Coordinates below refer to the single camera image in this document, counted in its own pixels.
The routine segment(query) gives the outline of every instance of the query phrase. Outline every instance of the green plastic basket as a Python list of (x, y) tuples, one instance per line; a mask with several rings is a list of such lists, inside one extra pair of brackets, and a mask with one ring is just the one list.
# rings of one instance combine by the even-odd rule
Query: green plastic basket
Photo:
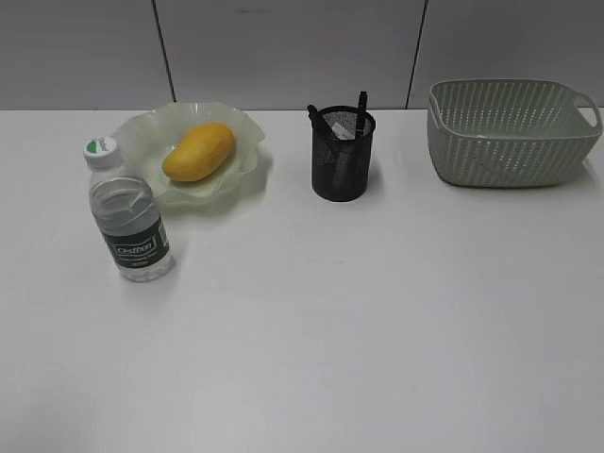
[[(595, 125), (577, 102), (594, 111)], [(580, 168), (601, 135), (594, 101), (560, 83), (452, 80), (430, 89), (429, 151), (439, 177), (451, 184), (558, 184)]]

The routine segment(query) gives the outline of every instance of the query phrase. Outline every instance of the green label on cap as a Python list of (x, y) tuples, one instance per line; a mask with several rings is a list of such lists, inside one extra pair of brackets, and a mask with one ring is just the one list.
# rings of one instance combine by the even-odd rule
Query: green label on cap
[(93, 140), (88, 143), (88, 145), (86, 146), (86, 151), (92, 154), (96, 154), (96, 140)]

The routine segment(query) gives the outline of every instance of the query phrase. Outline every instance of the wavy glass plate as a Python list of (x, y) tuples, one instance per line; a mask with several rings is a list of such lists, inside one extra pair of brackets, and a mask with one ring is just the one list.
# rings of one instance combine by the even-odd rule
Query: wavy glass plate
[[(235, 134), (235, 150), (218, 170), (197, 182), (176, 182), (161, 171), (163, 160), (190, 129), (204, 123), (224, 123)], [(205, 205), (239, 183), (258, 164), (262, 129), (246, 113), (218, 103), (174, 103), (126, 121), (112, 137), (126, 167), (142, 176), (160, 203)]]

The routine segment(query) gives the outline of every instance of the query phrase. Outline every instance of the bottle label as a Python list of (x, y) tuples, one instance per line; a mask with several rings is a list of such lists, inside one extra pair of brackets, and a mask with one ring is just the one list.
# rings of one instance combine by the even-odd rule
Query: bottle label
[(140, 233), (129, 236), (110, 236), (103, 233), (113, 259), (122, 267), (148, 267), (166, 256), (170, 245), (161, 218)]

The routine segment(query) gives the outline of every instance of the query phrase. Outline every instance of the water bottle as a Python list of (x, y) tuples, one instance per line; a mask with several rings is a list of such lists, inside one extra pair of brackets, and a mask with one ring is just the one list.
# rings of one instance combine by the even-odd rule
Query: water bottle
[(110, 137), (91, 141), (84, 158), (92, 215), (122, 275), (149, 281), (166, 274), (175, 262), (149, 185), (126, 170)]

